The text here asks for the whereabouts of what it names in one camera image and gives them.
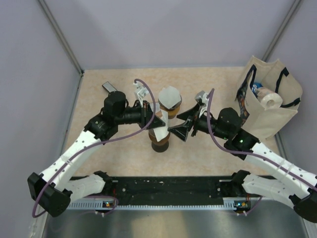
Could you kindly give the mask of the clear ribbed glass dripper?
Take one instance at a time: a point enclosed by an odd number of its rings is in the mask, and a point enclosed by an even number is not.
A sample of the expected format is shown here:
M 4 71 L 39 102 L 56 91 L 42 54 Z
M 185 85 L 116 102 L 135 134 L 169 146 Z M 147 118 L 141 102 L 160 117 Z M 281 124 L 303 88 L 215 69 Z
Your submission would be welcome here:
M 181 105 L 182 97 L 180 97 L 180 100 L 177 103 L 175 103 L 170 109 L 165 107 L 160 100 L 158 101 L 158 103 L 159 103 L 161 109 L 163 109 L 165 111 L 173 111 Z

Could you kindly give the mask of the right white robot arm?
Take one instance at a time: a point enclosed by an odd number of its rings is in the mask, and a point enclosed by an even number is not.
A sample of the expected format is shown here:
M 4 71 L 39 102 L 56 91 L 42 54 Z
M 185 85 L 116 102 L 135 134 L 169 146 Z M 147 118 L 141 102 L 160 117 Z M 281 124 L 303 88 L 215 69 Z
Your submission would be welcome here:
M 241 118 L 233 108 L 224 108 L 218 118 L 201 113 L 201 106 L 179 114 L 184 122 L 170 127 L 168 131 L 182 141 L 198 131 L 224 139 L 222 151 L 252 163 L 273 179 L 266 179 L 247 171 L 238 171 L 232 178 L 231 190 L 237 196 L 245 193 L 264 196 L 292 208 L 303 219 L 317 221 L 317 176 L 305 171 L 271 151 L 256 137 L 241 128 Z

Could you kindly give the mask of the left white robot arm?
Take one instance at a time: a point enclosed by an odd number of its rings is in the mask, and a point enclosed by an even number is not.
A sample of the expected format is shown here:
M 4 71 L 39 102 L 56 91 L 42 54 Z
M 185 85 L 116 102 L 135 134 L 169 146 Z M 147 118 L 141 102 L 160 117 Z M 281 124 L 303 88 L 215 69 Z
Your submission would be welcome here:
M 101 111 L 88 121 L 74 143 L 47 169 L 29 175 L 27 183 L 35 201 L 33 218 L 44 212 L 57 217 L 79 199 L 97 193 L 103 197 L 111 194 L 112 184 L 105 172 L 97 171 L 76 180 L 72 176 L 102 146 L 165 126 L 155 115 L 155 106 L 144 100 L 146 95 L 151 96 L 152 92 L 145 88 L 136 90 L 136 101 L 129 106 L 123 92 L 110 92 Z M 37 213 L 38 207 L 43 212 Z

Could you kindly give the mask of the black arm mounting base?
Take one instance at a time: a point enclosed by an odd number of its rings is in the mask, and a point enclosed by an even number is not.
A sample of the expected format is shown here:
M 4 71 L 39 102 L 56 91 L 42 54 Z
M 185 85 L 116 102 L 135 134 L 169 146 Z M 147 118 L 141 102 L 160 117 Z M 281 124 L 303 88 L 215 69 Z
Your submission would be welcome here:
M 119 205 L 222 205 L 223 198 L 246 198 L 231 176 L 219 177 L 111 177 L 92 197 L 111 196 Z

